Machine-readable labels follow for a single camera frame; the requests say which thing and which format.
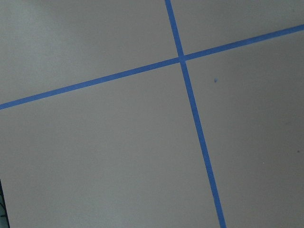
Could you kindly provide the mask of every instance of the blue tape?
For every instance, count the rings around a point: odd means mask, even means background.
[[[210,49],[207,49],[207,50],[198,51],[198,52],[195,52],[195,53],[192,53],[192,54],[188,54],[188,55],[185,55],[185,60],[190,60],[190,59],[194,59],[194,58],[199,58],[199,57],[215,54],[215,53],[218,53],[218,52],[221,52],[221,51],[226,51],[226,50],[229,50],[229,49],[238,48],[238,47],[241,47],[241,46],[257,43],[257,42],[264,41],[264,40],[267,40],[267,39],[272,39],[272,38],[280,37],[280,36],[283,36],[283,35],[299,32],[299,31],[303,31],[303,30],[304,30],[304,25],[299,25],[299,26],[295,26],[295,27],[291,27],[291,28],[286,28],[286,29],[283,29],[283,30],[280,30],[280,31],[271,32],[271,33],[267,33],[267,34],[264,34],[264,35],[261,35],[261,36],[252,37],[252,38],[240,40],[240,41],[237,41],[237,42],[233,42],[233,43],[230,43],[230,44],[225,44],[225,45],[222,45],[222,46],[213,47],[213,48],[210,48]]]
[[[205,166],[206,166],[206,170],[207,170],[207,175],[208,175],[208,179],[209,179],[209,184],[211,187],[214,204],[215,204],[215,208],[216,208],[218,219],[219,219],[218,221],[219,221],[221,228],[226,228],[224,213],[223,213],[222,206],[221,206],[220,199],[219,199],[218,188],[217,188],[217,185],[215,182],[210,157],[208,154],[208,149],[207,149],[203,129],[202,129],[200,118],[199,118],[200,116],[199,116],[199,112],[198,112],[198,109],[196,106],[196,101],[195,101],[195,97],[194,97],[194,93],[193,93],[193,89],[192,89],[192,85],[191,85],[191,80],[190,80],[189,72],[188,72],[187,65],[186,65],[186,59],[185,59],[185,56],[184,56],[184,53],[182,50],[181,39],[180,39],[179,32],[177,29],[176,20],[175,20],[174,13],[173,13],[173,8],[172,8],[170,0],[166,0],[165,2],[166,2],[167,12],[168,12],[168,16],[169,16],[173,36],[174,36],[176,49],[179,54],[180,66],[181,66],[182,74],[184,77],[186,90],[188,93],[188,98],[189,98],[189,102],[190,102],[190,106],[191,106],[191,110],[192,110],[192,115],[194,118],[196,131],[197,131],[198,138],[199,138],[200,148],[201,148],[201,151],[203,154],[203,158],[204,158],[204,162],[205,162]]]
[[[168,59],[168,60],[165,60],[165,61],[162,61],[162,62],[153,63],[153,64],[150,64],[150,65],[138,67],[138,68],[135,68],[135,69],[132,69],[132,70],[127,70],[127,71],[123,71],[123,72],[116,73],[116,74],[113,74],[113,75],[108,75],[108,76],[105,76],[105,77],[96,78],[96,79],[86,81],[86,82],[82,82],[82,83],[78,83],[78,84],[75,84],[75,85],[69,85],[69,86],[66,86],[66,87],[63,87],[63,88],[54,89],[54,90],[44,92],[44,93],[41,93],[41,94],[28,96],[28,97],[25,97],[25,98],[22,98],[22,99],[18,99],[18,100],[15,100],[15,101],[10,101],[10,102],[4,103],[4,104],[0,104],[0,110],[5,109],[5,108],[10,108],[10,107],[13,107],[13,106],[17,106],[17,105],[21,105],[21,104],[24,104],[24,103],[28,103],[28,102],[31,102],[31,101],[36,101],[36,100],[46,98],[46,97],[49,97],[49,96],[63,94],[63,93],[67,93],[67,92],[70,92],[70,91],[73,91],[73,90],[85,88],[85,87],[88,87],[88,86],[93,86],[93,85],[97,85],[97,84],[100,84],[100,83],[112,81],[112,80],[119,79],[119,78],[122,78],[122,77],[135,75],[135,74],[142,73],[142,72],[145,72],[145,71],[169,66],[169,65],[172,65],[172,64],[176,64],[176,63],[179,63],[179,59],[178,58],[172,58],[172,59]]]
[[[169,19],[170,19],[170,21],[175,21],[174,15],[173,14],[169,15]],[[63,88],[51,90],[51,91],[44,92],[44,93],[41,93],[41,94],[28,96],[28,97],[18,99],[18,100],[15,100],[15,101],[10,101],[10,102],[4,103],[4,104],[0,104],[0,110],[10,108],[10,107],[13,107],[13,106],[17,106],[17,105],[21,105],[21,104],[24,104],[24,103],[28,103],[28,102],[31,102],[31,101],[36,101],[36,100],[43,99],[43,98],[46,98],[46,97],[49,97],[49,96],[54,96],[54,95],[66,93],[66,92],[69,92],[69,91],[85,88],[85,87],[88,87],[88,86],[97,85],[97,84],[100,84],[100,83],[103,83],[103,82],[112,81],[112,80],[119,79],[119,78],[122,78],[122,77],[135,75],[135,74],[142,73],[142,72],[145,72],[145,71],[169,66],[169,65],[172,65],[172,64],[179,63],[180,61],[187,61],[187,60],[191,60],[191,59],[215,54],[215,53],[218,53],[218,52],[221,52],[221,51],[225,51],[225,50],[229,50],[229,49],[238,48],[238,47],[241,47],[241,46],[257,43],[257,42],[260,42],[260,41],[263,41],[263,40],[266,40],[266,39],[271,39],[271,38],[291,34],[291,33],[294,33],[294,32],[303,31],[304,30],[304,25],[299,25],[299,26],[283,29],[283,30],[280,30],[280,31],[264,34],[264,35],[261,35],[261,36],[258,36],[258,37],[244,39],[244,40],[241,40],[241,41],[237,41],[237,42],[230,43],[230,44],[225,44],[225,45],[222,45],[222,46],[210,48],[210,49],[203,50],[203,51],[198,51],[198,52],[188,54],[188,55],[184,55],[183,50],[182,50],[182,46],[181,46],[181,42],[180,42],[181,41],[180,37],[176,36],[176,34],[178,34],[178,32],[176,32],[177,31],[176,23],[171,24],[171,28],[172,28],[172,31],[174,31],[173,36],[174,36],[175,45],[176,45],[176,47],[178,47],[177,51],[178,51],[179,57],[177,57],[177,58],[171,58],[171,59],[168,59],[168,60],[164,60],[162,62],[142,66],[142,67],[127,70],[127,71],[123,71],[121,73],[116,73],[116,74],[113,74],[113,75],[100,77],[100,78],[97,78],[97,79],[93,79],[93,80],[78,83],[78,84],[75,84],[75,85],[70,85],[70,86],[66,86],[66,87],[63,87]]]

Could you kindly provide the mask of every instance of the gray surface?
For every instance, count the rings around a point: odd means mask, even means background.
[[[0,112],[12,228],[217,228],[178,64]]]
[[[303,39],[188,62],[227,227],[303,227]]]
[[[172,0],[184,53],[304,23],[304,0]]]
[[[0,103],[176,57],[162,0],[0,0]]]
[[[303,24],[303,2],[172,0],[185,53]],[[162,0],[0,20],[0,103],[177,56]],[[187,62],[228,228],[304,224],[303,38]],[[219,227],[178,64],[0,110],[0,135],[12,228]]]

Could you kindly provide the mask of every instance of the gray floor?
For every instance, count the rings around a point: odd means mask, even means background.
[[[172,6],[185,54],[304,24],[302,0]],[[162,0],[0,0],[0,21],[0,107],[177,57]],[[228,228],[304,224],[303,58],[299,31],[187,61]],[[10,227],[219,228],[180,67],[0,110]]]

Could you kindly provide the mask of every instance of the white surface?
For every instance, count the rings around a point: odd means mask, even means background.
[[[184,53],[304,23],[304,0],[172,0]]]
[[[188,62],[227,227],[304,224],[303,39]]]
[[[304,23],[303,1],[172,5],[186,54]],[[163,1],[0,19],[0,103],[177,56]],[[187,61],[228,228],[304,223],[303,39]],[[12,228],[219,227],[179,64],[0,110],[0,135]]]
[[[0,112],[12,228],[217,228],[178,64]]]

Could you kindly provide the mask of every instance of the blue painter's tape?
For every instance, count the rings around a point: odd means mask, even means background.
[[[112,81],[112,80],[119,79],[119,78],[122,78],[122,77],[135,75],[135,74],[142,73],[142,72],[145,72],[145,71],[169,66],[169,65],[172,65],[172,64],[176,64],[178,62],[179,62],[178,58],[172,58],[172,59],[168,59],[168,60],[165,60],[165,61],[162,61],[162,62],[138,67],[138,68],[135,68],[135,69],[132,69],[132,70],[123,71],[121,73],[116,73],[116,74],[113,74],[113,75],[108,75],[108,76],[105,76],[105,77],[96,78],[96,79],[86,81],[86,82],[82,82],[82,83],[78,83],[78,84],[75,84],[75,85],[69,85],[69,86],[66,86],[66,87],[63,87],[63,88],[51,90],[51,91],[44,92],[44,93],[41,93],[41,94],[28,96],[28,97],[25,97],[25,98],[22,98],[22,99],[18,99],[18,100],[15,100],[15,101],[0,104],[0,110],[5,109],[5,108],[9,108],[9,107],[13,107],[13,106],[17,106],[17,105],[21,105],[21,104],[24,104],[24,103],[28,103],[28,102],[31,102],[31,101],[36,101],[36,100],[46,98],[46,97],[49,97],[49,96],[63,94],[63,93],[66,93],[66,92],[70,92],[70,91],[73,91],[73,90],[85,88],[85,87],[88,87],[88,86],[93,86],[93,85],[97,85],[97,84],[100,84],[100,83]]]
[[[257,36],[257,37],[252,37],[249,39],[244,39],[244,40],[240,40],[237,42],[233,42],[230,44],[225,44],[222,46],[218,46],[218,47],[213,47],[207,50],[203,50],[203,51],[198,51],[192,54],[188,54],[185,55],[185,60],[190,60],[190,59],[194,59],[194,58],[199,58],[199,57],[203,57],[203,56],[207,56],[207,55],[211,55],[211,54],[215,54],[221,51],[226,51],[229,49],[233,49],[233,48],[238,48],[241,46],[245,46],[245,45],[249,45],[249,44],[253,44],[253,43],[257,43],[263,40],[267,40],[267,39],[272,39],[272,38],[276,38],[276,37],[280,37],[283,35],[288,35],[291,33],[295,33],[295,32],[299,32],[299,31],[303,31],[304,30],[304,25],[299,25],[299,26],[295,26],[295,27],[291,27],[291,28],[286,28],[280,31],[276,31],[276,32],[271,32],[271,33],[267,33],[261,36]]]
[[[204,162],[205,162],[205,166],[206,166],[206,170],[207,170],[207,175],[208,175],[208,179],[209,179],[209,183],[210,183],[210,187],[211,187],[211,191],[212,191],[212,196],[214,199],[214,204],[215,204],[215,208],[216,208],[218,219],[219,219],[218,221],[219,221],[221,228],[226,228],[224,213],[222,210],[222,206],[221,206],[219,194],[218,194],[219,192],[218,192],[218,188],[217,188],[217,185],[215,182],[210,157],[209,157],[203,129],[201,126],[201,122],[200,122],[200,118],[199,118],[200,116],[199,116],[199,112],[198,112],[198,109],[196,106],[196,101],[195,101],[195,97],[194,97],[194,93],[193,93],[193,89],[192,89],[192,85],[191,85],[191,80],[189,77],[189,72],[188,72],[187,65],[186,65],[186,59],[185,59],[185,56],[184,56],[184,53],[182,50],[181,39],[180,39],[179,32],[177,29],[172,4],[171,4],[170,0],[166,0],[165,2],[166,2],[167,12],[168,12],[172,32],[173,32],[173,37],[174,37],[177,53],[178,53],[179,59],[180,59],[180,66],[181,66],[182,74],[184,77],[186,90],[188,93],[188,98],[189,98],[189,102],[190,102],[190,106],[191,106],[191,110],[192,110],[192,115],[194,118],[196,131],[197,131],[198,138],[199,138],[200,148],[201,148],[201,151],[203,154],[203,158],[204,158]]]
[[[77,89],[88,87],[88,86],[93,86],[93,85],[100,84],[100,83],[103,83],[103,82],[112,81],[112,80],[119,79],[119,78],[122,78],[122,77],[131,76],[131,75],[134,75],[134,74],[138,74],[138,73],[142,73],[142,72],[145,72],[145,71],[157,69],[157,68],[160,68],[160,67],[169,66],[169,65],[172,65],[172,64],[176,64],[179,61],[184,61],[184,60],[186,61],[186,60],[190,60],[190,59],[195,59],[195,58],[215,54],[215,53],[218,53],[218,52],[221,52],[221,51],[225,51],[225,50],[249,45],[249,44],[252,44],[252,43],[260,42],[260,41],[263,41],[263,40],[266,40],[266,39],[271,39],[271,38],[275,38],[275,37],[279,37],[279,36],[283,36],[283,35],[287,35],[287,34],[291,34],[291,33],[294,33],[294,32],[304,30],[304,25],[299,25],[299,26],[295,26],[295,27],[292,27],[292,28],[287,28],[287,29],[283,29],[283,30],[280,30],[280,31],[264,34],[264,35],[261,35],[261,36],[258,36],[258,37],[244,39],[244,40],[237,41],[237,42],[234,42],[234,43],[225,44],[225,45],[222,45],[222,46],[210,48],[210,49],[207,49],[207,50],[195,52],[195,53],[188,54],[188,55],[184,56],[182,46],[181,46],[181,42],[180,42],[181,41],[180,37],[176,36],[178,34],[178,31],[177,31],[177,26],[176,26],[174,15],[173,14],[169,15],[169,19],[171,21],[173,21],[173,23],[171,24],[172,31],[176,31],[176,32],[173,33],[173,36],[174,36],[174,41],[175,41],[177,51],[178,51],[178,54],[179,54],[178,58],[168,59],[168,60],[165,60],[165,61],[162,61],[162,62],[142,66],[142,67],[127,70],[127,71],[123,71],[121,73],[117,73],[117,74],[93,79],[93,80],[90,80],[90,81],[87,81],[87,82],[82,82],[82,83],[78,83],[78,84],[75,84],[75,85],[66,86],[66,87],[63,87],[63,88],[55,89],[55,90],[52,90],[52,91],[48,91],[48,92],[44,92],[44,93],[41,93],[41,94],[28,96],[28,97],[25,97],[25,98],[22,98],[22,99],[18,99],[18,100],[15,100],[15,101],[0,104],[0,110],[10,108],[10,107],[13,107],[13,106],[17,106],[17,105],[21,105],[21,104],[24,104],[24,103],[28,103],[28,102],[31,102],[31,101],[36,101],[36,100],[43,99],[43,98],[46,98],[46,97],[49,97],[49,96],[54,96],[54,95],[66,93],[66,92],[69,92],[69,91],[77,90]]]

